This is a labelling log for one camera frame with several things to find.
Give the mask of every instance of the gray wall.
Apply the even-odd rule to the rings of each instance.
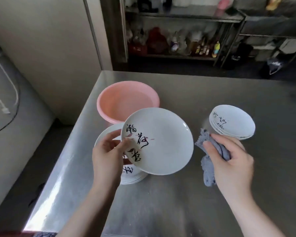
[[[56,116],[74,124],[101,72],[83,0],[0,0],[0,46]]]
[[[15,119],[0,131],[0,204],[33,155],[50,128],[54,114],[40,99],[26,79],[5,57],[0,63],[14,83],[20,88],[20,107]],[[6,125],[16,112],[15,92],[0,69],[0,99],[11,111],[3,114],[0,109],[0,128]]]

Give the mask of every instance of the gray cloth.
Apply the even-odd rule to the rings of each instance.
[[[203,147],[204,141],[210,141],[213,146],[218,150],[219,154],[224,160],[230,160],[230,152],[226,149],[222,144],[217,143],[212,137],[209,136],[209,132],[205,129],[201,128],[201,135],[199,136],[195,145],[200,147],[206,155],[201,160],[202,169],[204,171],[204,183],[206,186],[212,186],[216,184],[215,176],[214,176],[214,165],[211,159],[209,158],[208,153]]]

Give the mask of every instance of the pink plastic basin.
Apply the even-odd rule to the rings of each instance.
[[[138,81],[121,81],[106,87],[98,97],[97,108],[100,116],[116,124],[143,108],[159,107],[157,92]]]

